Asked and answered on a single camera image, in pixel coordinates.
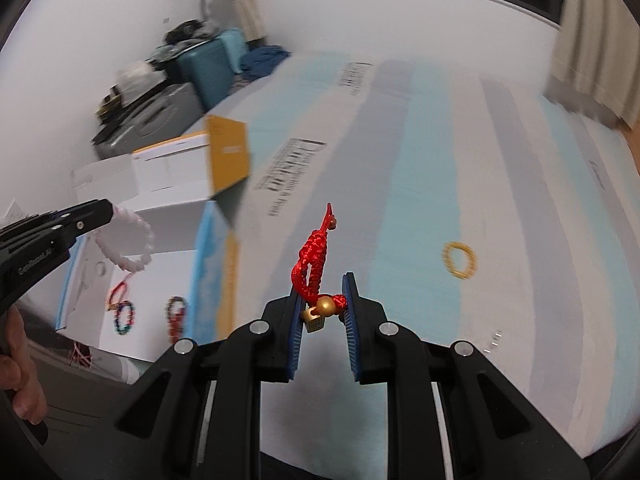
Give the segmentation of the person's left hand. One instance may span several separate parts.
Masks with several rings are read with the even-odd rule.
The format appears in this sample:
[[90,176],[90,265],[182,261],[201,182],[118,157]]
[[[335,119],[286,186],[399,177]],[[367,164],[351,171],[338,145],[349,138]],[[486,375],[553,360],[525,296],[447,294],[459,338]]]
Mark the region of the person's left hand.
[[15,306],[6,312],[4,334],[10,353],[1,357],[1,389],[14,392],[12,406],[20,419],[38,425],[47,415],[47,402],[29,353],[23,318]]

